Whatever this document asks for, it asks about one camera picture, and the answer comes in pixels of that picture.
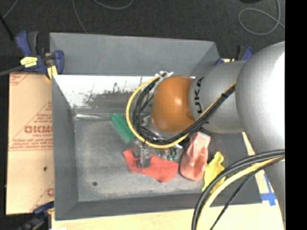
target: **red cloth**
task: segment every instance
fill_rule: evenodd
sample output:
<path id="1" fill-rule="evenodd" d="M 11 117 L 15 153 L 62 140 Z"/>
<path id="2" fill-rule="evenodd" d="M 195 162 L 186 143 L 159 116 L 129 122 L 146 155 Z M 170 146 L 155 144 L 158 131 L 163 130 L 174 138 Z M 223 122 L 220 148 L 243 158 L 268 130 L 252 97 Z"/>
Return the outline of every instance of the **red cloth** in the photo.
<path id="1" fill-rule="evenodd" d="M 123 152 L 127 165 L 131 172 L 140 172 L 160 182 L 168 182 L 176 176 L 179 168 L 178 163 L 174 161 L 160 159 L 152 153 L 150 154 L 152 158 L 150 160 L 149 167 L 139 168 L 136 164 L 136 161 L 140 158 L 134 157 L 133 149 L 134 148 L 130 148 Z"/>

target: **yellow label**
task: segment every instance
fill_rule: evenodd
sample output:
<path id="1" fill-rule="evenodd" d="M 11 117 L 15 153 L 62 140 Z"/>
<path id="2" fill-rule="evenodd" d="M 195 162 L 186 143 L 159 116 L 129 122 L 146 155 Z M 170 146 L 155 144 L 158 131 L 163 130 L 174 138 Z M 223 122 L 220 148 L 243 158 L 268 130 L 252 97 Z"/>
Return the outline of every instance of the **yellow label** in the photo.
<path id="1" fill-rule="evenodd" d="M 32 67 L 35 66 L 37 62 L 37 58 L 36 57 L 30 57 L 30 56 L 26 56 L 25 58 L 23 58 L 20 63 L 22 65 L 24 65 L 26 68 L 27 67 Z"/>

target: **clamp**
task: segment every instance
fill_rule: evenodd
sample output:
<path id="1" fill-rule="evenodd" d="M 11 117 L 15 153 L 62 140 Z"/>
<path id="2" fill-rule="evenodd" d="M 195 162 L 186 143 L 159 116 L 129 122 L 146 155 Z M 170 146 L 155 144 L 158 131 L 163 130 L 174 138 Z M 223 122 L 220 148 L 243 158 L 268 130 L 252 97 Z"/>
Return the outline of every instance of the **clamp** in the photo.
<path id="1" fill-rule="evenodd" d="M 43 58 L 36 52 L 36 38 L 38 31 L 27 32 L 21 31 L 15 37 L 17 47 L 24 54 L 24 58 L 21 60 L 23 71 L 28 72 L 41 72 L 46 74 L 50 79 L 54 74 L 61 74 L 64 68 L 64 53 L 62 50 L 56 50 L 49 57 Z M 46 65 L 46 61 L 55 60 L 55 64 L 51 67 Z"/>

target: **blue tape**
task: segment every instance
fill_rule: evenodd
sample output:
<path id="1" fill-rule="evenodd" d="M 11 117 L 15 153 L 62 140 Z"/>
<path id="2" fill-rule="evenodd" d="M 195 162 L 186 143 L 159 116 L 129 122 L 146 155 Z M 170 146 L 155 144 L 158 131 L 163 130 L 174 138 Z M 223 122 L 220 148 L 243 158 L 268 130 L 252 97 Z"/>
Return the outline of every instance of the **blue tape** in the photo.
<path id="1" fill-rule="evenodd" d="M 275 203 L 275 200 L 276 200 L 275 193 L 272 191 L 269 179 L 268 179 L 266 174 L 264 174 L 264 178 L 265 178 L 265 182 L 268 186 L 269 192 L 260 194 L 260 197 L 261 197 L 262 201 L 268 200 L 269 203 L 270 203 L 270 206 L 274 206 L 274 205 L 276 205 L 276 203 Z"/>

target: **yellow object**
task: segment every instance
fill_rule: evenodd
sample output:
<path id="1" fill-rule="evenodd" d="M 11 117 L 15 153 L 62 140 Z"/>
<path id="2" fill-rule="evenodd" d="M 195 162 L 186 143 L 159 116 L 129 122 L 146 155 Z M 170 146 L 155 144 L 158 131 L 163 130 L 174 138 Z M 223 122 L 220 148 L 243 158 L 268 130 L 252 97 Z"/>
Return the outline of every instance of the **yellow object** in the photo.
<path id="1" fill-rule="evenodd" d="M 131 107 L 131 103 L 132 103 L 134 97 L 137 95 L 137 93 L 138 93 L 142 88 L 144 88 L 146 85 L 150 84 L 151 82 L 155 81 L 155 80 L 158 79 L 159 77 L 161 77 L 161 75 L 156 76 L 156 77 L 154 77 L 154 78 L 152 78 L 152 79 L 149 79 L 147 82 L 141 84 L 141 85 L 132 93 L 132 95 L 131 95 L 131 97 L 129 98 L 128 103 L 127 103 L 127 108 L 126 108 L 126 119 L 127 119 L 127 124 L 128 124 L 128 126 L 129 126 L 129 128 L 131 129 L 132 133 L 135 135 L 136 138 L 138 138 L 140 141 L 144 142 L 145 144 L 147 144 L 147 145 L 149 145 L 149 146 L 151 146 L 151 147 L 153 147 L 153 148 L 166 149 L 166 148 L 173 147 L 174 145 L 176 145 L 176 144 L 180 143 L 181 141 L 183 141 L 183 140 L 189 135 L 189 133 L 183 135 L 181 138 L 175 140 L 175 141 L 172 142 L 172 143 L 169 143 L 169 144 L 166 144 L 166 145 L 157 145 L 157 144 L 153 144 L 153 143 L 147 141 L 146 139 L 144 139 L 144 138 L 133 128 L 133 126 L 132 126 L 132 124 L 131 124 L 131 121 L 130 121 L 130 107 Z M 230 86 L 225 90 L 225 92 L 228 91 L 230 88 L 232 88 L 235 84 L 236 84 L 236 81 L 235 81 L 232 85 L 230 85 Z M 206 112 L 217 102 L 217 100 L 222 96 L 222 94 L 219 95 L 219 96 L 215 99 L 215 101 L 214 101 L 213 103 L 211 103 L 211 105 L 210 105 L 205 111 L 203 111 L 203 113 L 202 113 L 196 120 L 200 119 L 200 118 L 201 118 L 201 117 L 202 117 L 202 116 L 203 116 L 203 115 L 204 115 L 204 114 L 205 114 L 205 113 L 206 113 Z"/>
<path id="2" fill-rule="evenodd" d="M 52 66 L 52 67 L 48 67 L 47 68 L 48 71 L 48 77 L 51 80 L 52 76 L 57 75 L 58 71 L 57 71 L 57 67 L 56 66 Z"/>
<path id="3" fill-rule="evenodd" d="M 204 220 L 204 216 L 206 215 L 205 213 L 208 211 L 210 205 L 212 204 L 212 202 L 215 200 L 215 198 L 220 194 L 221 191 L 223 191 L 227 186 L 229 186 L 232 182 L 236 181 L 237 179 L 241 178 L 244 175 L 247 175 L 255 170 L 257 170 L 258 168 L 262 167 L 263 165 L 266 165 L 274 160 L 277 160 L 281 157 L 277 157 L 274 159 L 269 159 L 266 160 L 264 162 L 260 162 L 260 163 L 256 163 L 254 165 L 251 165 L 250 167 L 239 171 L 238 173 L 236 173 L 235 175 L 231 176 L 230 178 L 228 178 L 227 180 L 225 180 L 222 184 L 220 184 L 215 190 L 211 191 L 210 196 L 208 197 L 207 201 L 205 202 L 201 213 L 199 215 L 199 220 L 197 222 L 196 225 L 196 230 L 200 230 L 200 229 L 204 229 L 204 227 L 201 227 L 202 224 L 204 224 L 206 221 Z"/>
<path id="4" fill-rule="evenodd" d="M 223 155 L 218 151 L 212 161 L 207 165 L 206 172 L 204 175 L 204 186 L 202 190 L 204 191 L 206 187 L 218 176 L 219 173 L 221 173 L 224 170 L 224 167 L 222 165 L 222 162 L 224 161 Z M 213 187 L 213 192 L 220 184 L 222 184 L 225 180 L 225 177 L 223 177 L 221 180 L 219 180 L 215 186 Z"/>
<path id="5" fill-rule="evenodd" d="M 36 57 L 30 57 L 30 56 L 26 56 L 25 58 L 23 58 L 20 63 L 22 65 L 24 65 L 26 68 L 27 67 L 32 67 L 35 66 L 37 62 L 37 58 Z"/>

